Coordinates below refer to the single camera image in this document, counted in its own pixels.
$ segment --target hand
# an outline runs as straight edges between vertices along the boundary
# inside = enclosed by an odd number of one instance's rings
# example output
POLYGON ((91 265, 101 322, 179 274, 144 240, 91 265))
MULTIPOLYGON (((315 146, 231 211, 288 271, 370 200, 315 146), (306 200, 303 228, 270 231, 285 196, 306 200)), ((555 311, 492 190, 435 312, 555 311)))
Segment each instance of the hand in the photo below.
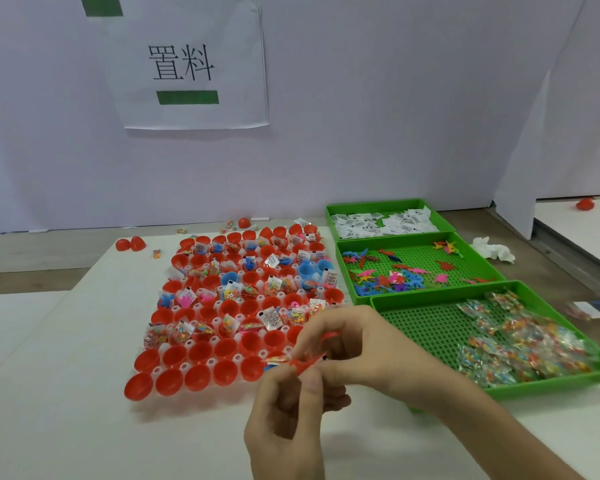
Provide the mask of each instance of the hand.
POLYGON ((323 388, 315 367, 299 379, 289 365, 264 373, 244 429, 254 480, 324 480, 322 414, 350 403, 343 386, 323 388))
POLYGON ((408 339, 369 306, 329 308, 315 314, 298 336, 293 357, 326 353, 317 368, 328 386, 362 384, 435 413, 451 383, 463 377, 408 339), (322 334, 339 331, 321 340, 322 334))

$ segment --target green tape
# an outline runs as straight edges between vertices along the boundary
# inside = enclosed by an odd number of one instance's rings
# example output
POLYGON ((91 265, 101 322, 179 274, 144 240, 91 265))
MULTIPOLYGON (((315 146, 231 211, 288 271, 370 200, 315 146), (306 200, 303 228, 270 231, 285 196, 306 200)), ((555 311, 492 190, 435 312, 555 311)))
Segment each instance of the green tape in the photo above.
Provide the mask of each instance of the green tape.
POLYGON ((81 0, 87 16, 122 16, 120 0, 81 0))
POLYGON ((220 104, 218 91, 156 91, 161 106, 174 104, 220 104))

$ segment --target person's left hand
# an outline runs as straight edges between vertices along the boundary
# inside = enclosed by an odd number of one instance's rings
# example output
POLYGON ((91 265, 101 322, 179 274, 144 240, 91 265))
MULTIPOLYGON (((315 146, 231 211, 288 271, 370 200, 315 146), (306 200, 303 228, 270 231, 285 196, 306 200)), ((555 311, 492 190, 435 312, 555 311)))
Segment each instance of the person's left hand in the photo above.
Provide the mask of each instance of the person's left hand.
POLYGON ((315 367, 300 378, 286 364, 264 373, 244 429, 254 480, 323 480, 322 414, 350 404, 344 387, 322 387, 315 367))

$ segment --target green plastic tray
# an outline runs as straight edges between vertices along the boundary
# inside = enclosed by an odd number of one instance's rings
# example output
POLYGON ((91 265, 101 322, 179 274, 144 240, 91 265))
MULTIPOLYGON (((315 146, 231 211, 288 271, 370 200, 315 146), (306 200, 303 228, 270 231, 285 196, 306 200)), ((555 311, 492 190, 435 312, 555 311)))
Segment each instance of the green plastic tray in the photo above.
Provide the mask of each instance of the green plastic tray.
MULTIPOLYGON (((454 232, 426 232, 422 234, 396 235, 391 237, 373 237, 371 239, 352 239, 340 241, 336 245, 336 259, 340 265, 343 279, 349 289, 349 294, 354 305, 368 305, 369 296, 358 296, 353 286, 353 281, 349 277, 349 270, 353 273, 360 273, 362 270, 376 269, 378 272, 375 276, 384 274, 389 275, 392 265, 398 264, 391 261, 388 257, 376 252, 378 249, 395 252, 403 264, 411 267, 419 267, 430 271, 427 276, 435 277, 437 274, 448 274, 448 286, 475 286, 466 283, 461 278, 471 279, 473 277, 482 278, 483 280, 506 281, 506 278, 501 275, 496 268, 490 265, 486 259, 482 258, 473 250, 469 244, 464 242, 458 234, 454 232), (463 254, 464 258, 458 255, 448 255, 442 250, 433 249, 434 241, 450 241, 455 242, 456 247, 463 254), (382 261, 371 262, 366 261, 362 269, 357 264, 345 264, 342 259, 344 251, 361 252, 364 249, 369 249, 369 255, 380 257, 382 261), (453 264, 457 269, 453 271, 442 271, 436 260, 444 261, 453 264)), ((421 293, 425 290, 405 291, 403 293, 392 294, 414 294, 421 293)))
MULTIPOLYGON (((480 334, 474 327, 473 321, 456 307, 456 303, 469 298, 483 299, 484 294, 489 291, 503 291, 504 289, 510 289, 516 293, 528 310, 552 318, 560 325, 573 330, 579 338, 586 339, 586 336, 567 319, 531 291, 528 286, 518 281, 485 283, 464 288, 428 290, 412 294, 389 294, 373 297, 371 305, 385 320, 398 327, 408 338, 452 369, 458 370, 459 345, 466 344, 470 337, 480 334)), ((491 313, 494 321, 504 322, 505 312, 503 310, 491 306, 491 313)), ((495 338, 499 343, 506 343, 506 339, 499 333, 495 338)), ((600 352, 600 348, 591 340, 590 342, 600 352)), ((596 364, 596 370, 593 372, 490 387, 485 391, 494 399, 501 401, 525 395, 586 387, 597 382, 600 382, 600 362, 596 364)))
POLYGON ((341 239, 336 231, 336 226, 333 224, 331 218, 334 214, 382 214, 384 217, 396 212, 403 212, 408 209, 424 209, 424 207, 431 209, 431 223, 438 228, 440 232, 455 232, 455 227, 444 220, 439 213, 431 208, 423 199, 414 198, 410 200, 385 200, 381 202, 359 202, 359 203, 340 203, 327 205, 327 222, 331 229, 331 234, 336 242, 338 241, 366 241, 368 239, 385 239, 392 236, 382 237, 364 237, 362 239, 341 239))

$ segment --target forearm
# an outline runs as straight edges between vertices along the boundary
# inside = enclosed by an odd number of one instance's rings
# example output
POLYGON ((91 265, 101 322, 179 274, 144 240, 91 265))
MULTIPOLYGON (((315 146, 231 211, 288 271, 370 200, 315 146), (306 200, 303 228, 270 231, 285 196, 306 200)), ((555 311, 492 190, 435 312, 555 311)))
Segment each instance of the forearm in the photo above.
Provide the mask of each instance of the forearm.
POLYGON ((583 480, 476 384, 458 376, 435 414, 493 480, 583 480))

